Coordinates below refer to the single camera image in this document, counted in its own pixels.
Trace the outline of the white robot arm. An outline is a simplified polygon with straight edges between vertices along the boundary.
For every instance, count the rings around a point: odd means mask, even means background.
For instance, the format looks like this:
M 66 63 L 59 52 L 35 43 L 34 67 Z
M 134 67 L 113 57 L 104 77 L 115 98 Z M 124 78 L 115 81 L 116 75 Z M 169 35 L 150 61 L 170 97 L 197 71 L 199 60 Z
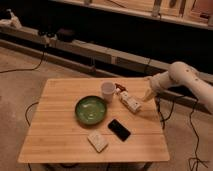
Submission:
M 171 87 L 185 86 L 213 114 L 213 86 L 202 80 L 192 66 L 184 62 L 174 62 L 166 72 L 155 74 L 148 80 L 150 87 L 143 97 L 144 102 Z

